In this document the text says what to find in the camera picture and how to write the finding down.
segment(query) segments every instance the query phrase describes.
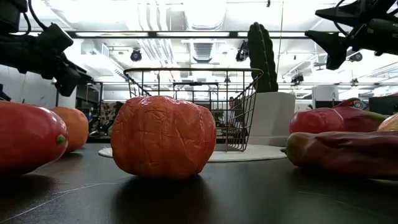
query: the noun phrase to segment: ceiling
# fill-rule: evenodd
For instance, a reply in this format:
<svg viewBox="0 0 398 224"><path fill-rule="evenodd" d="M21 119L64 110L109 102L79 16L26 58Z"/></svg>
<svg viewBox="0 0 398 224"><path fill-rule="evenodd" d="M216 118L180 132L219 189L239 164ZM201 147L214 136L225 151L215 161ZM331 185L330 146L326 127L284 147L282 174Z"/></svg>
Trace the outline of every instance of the ceiling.
<svg viewBox="0 0 398 224"><path fill-rule="evenodd" d="M33 8L39 19L49 25L57 23L70 31L132 31L132 30L195 30L216 29L227 31L247 31L253 22L259 22L270 31L274 44L278 81L286 82L281 91L296 93L298 97L308 96L313 85L290 86L292 76L301 73L304 83L349 83L357 78L360 83L388 82L398 79L395 55L375 57L373 52L362 50L360 62L345 62L337 71L329 71L324 66L316 66L325 61L325 52L309 39L293 39L290 36L303 36L306 30L337 31L330 21L314 15L317 9L333 7L337 0L33 0ZM33 30L40 30L29 15ZM21 30L27 27L21 20ZM120 71L131 67L197 67L195 55L211 55L205 67L249 68L249 59L237 62L237 49L242 39L201 40L205 44L190 44L189 37L184 39L85 39L76 40L67 55L75 63L85 67L96 80L104 82L122 82ZM130 59L132 50L141 49L142 60ZM132 74L141 80L140 74ZM202 73L206 81L223 82L225 73ZM193 80L195 74L165 74L162 82L174 80ZM242 82L243 74L234 73L232 82ZM145 75L145 82L157 79L154 73ZM363 97L374 94L379 86L363 85L352 88L340 86L340 92L355 91Z"/></svg>

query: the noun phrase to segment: round white mat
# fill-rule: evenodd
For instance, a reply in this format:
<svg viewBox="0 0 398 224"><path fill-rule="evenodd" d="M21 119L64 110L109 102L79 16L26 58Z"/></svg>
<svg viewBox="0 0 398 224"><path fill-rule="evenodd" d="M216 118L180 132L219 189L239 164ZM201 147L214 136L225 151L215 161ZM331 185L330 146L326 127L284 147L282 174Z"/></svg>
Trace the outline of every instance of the round white mat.
<svg viewBox="0 0 398 224"><path fill-rule="evenodd" d="M215 151L211 155L209 162L239 162L286 158L286 155L280 151L281 149L282 147L275 146L248 145L244 152ZM112 158L112 149L104 147L98 154Z"/></svg>

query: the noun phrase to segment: metal basket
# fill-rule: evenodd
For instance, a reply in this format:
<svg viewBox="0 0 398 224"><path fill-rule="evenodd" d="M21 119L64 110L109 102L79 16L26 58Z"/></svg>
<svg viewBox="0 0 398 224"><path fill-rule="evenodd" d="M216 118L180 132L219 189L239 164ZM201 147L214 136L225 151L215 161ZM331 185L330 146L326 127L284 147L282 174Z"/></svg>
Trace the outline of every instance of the metal basket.
<svg viewBox="0 0 398 224"><path fill-rule="evenodd" d="M161 76L172 72L223 73L225 82L162 82ZM148 72L157 82L144 81ZM243 74L243 82L230 82L230 77ZM250 68L130 68L124 71L129 81L130 97L167 95L207 107L216 122L216 151L245 151L250 135L258 79L261 70Z"/></svg>

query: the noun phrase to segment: white plant pot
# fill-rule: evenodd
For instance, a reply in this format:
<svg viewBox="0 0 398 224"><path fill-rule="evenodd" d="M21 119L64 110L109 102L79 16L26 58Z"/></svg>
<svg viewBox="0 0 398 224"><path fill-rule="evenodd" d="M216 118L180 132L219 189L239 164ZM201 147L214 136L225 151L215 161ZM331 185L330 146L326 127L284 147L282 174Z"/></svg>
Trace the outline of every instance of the white plant pot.
<svg viewBox="0 0 398 224"><path fill-rule="evenodd" d="M295 96L292 94L257 93L248 144L284 147L294 109Z"/></svg>

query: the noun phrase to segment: cactus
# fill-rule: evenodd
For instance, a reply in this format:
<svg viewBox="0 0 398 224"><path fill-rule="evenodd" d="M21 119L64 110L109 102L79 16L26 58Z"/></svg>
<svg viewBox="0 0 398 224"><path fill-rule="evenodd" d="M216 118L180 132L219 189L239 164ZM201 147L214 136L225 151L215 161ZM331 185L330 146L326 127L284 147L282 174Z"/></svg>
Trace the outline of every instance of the cactus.
<svg viewBox="0 0 398 224"><path fill-rule="evenodd" d="M258 79L256 91L258 93L278 91L272 41L269 37L268 30L258 22L250 26L248 32L248 48L250 67L260 69L264 72L263 76ZM251 76L255 79L258 73L252 72Z"/></svg>

